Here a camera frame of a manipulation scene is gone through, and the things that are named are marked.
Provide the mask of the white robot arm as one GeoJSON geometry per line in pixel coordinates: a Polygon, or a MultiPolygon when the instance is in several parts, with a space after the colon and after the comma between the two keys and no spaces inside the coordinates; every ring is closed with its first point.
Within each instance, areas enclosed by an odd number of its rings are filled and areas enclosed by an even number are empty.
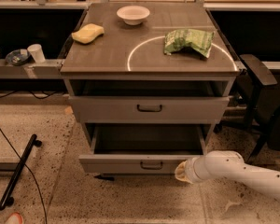
{"type": "Polygon", "coordinates": [[[280,171],[246,164],[235,151],[211,151],[182,161],[175,169],[175,178],[190,184],[227,178],[280,202],[280,171]]]}

